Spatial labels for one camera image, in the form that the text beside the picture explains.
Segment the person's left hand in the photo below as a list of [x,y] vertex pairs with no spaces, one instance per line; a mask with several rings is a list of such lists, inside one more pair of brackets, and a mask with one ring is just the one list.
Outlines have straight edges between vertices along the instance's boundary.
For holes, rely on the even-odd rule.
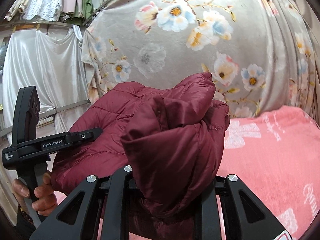
[[[37,201],[33,202],[31,206],[32,210],[36,211],[39,215],[48,216],[57,207],[57,198],[52,187],[51,172],[46,171],[43,174],[42,180],[43,183],[34,191]],[[25,200],[30,198],[27,186],[16,178],[12,182],[12,189],[22,210],[30,215],[30,208],[25,203]]]

